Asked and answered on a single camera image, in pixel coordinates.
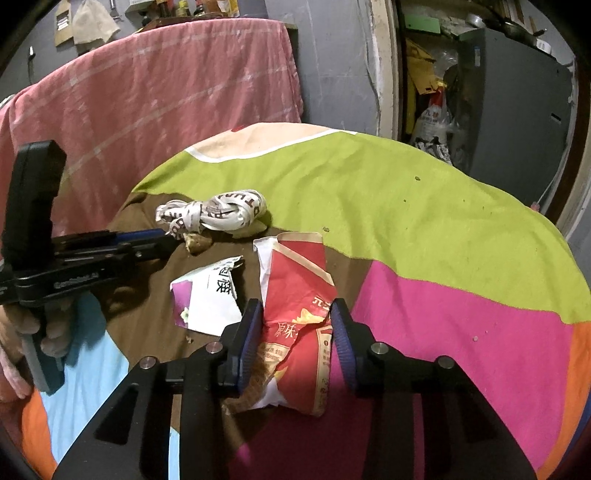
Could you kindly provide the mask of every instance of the pink blanket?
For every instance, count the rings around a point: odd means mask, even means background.
[[[131,189],[182,149],[256,122],[300,122],[302,108],[280,22],[197,21],[107,44],[0,110],[0,225],[25,143],[53,139],[68,155],[52,212],[54,235],[64,235],[104,228]]]

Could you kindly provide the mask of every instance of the pink fabric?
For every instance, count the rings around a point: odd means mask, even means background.
[[[377,261],[352,314],[405,355],[429,361],[452,356],[533,467],[542,465],[560,430],[573,331],[557,314],[402,278]]]
[[[572,334],[555,313],[515,309],[462,290],[408,280],[374,261],[352,316],[405,355],[429,361],[443,354],[454,357],[533,467],[544,462],[560,429]],[[273,473],[286,480],[359,480],[370,420],[371,402],[347,391],[333,355],[324,416],[315,419],[278,408],[238,450],[230,477],[258,479]],[[422,430],[416,426],[415,479],[421,479],[424,451]]]
[[[303,104],[285,27],[197,21],[107,44],[59,68],[0,111],[0,225],[20,145],[68,155],[54,234],[104,228],[133,187],[174,154],[256,122],[299,122]]]

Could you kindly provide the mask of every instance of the plastic bag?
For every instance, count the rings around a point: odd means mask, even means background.
[[[410,144],[451,165],[452,159],[447,146],[447,133],[451,123],[445,101],[445,90],[440,87],[431,95],[429,106],[417,120]]]

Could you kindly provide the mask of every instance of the crumpled wrapper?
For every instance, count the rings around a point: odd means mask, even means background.
[[[281,233],[255,240],[261,265],[263,330],[251,379],[224,408],[238,413],[268,405],[321,416],[330,375],[336,297],[319,233]]]
[[[170,291],[175,325],[220,336],[225,327],[240,322],[232,270],[242,261],[242,256],[226,258],[174,280]]]

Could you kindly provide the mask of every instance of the green fabric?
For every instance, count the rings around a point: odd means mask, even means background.
[[[206,200],[238,189],[265,196],[273,226],[320,232],[326,245],[403,277],[554,311],[565,323],[591,319],[589,288],[546,218],[395,141],[336,132],[222,163],[181,152],[135,191]]]

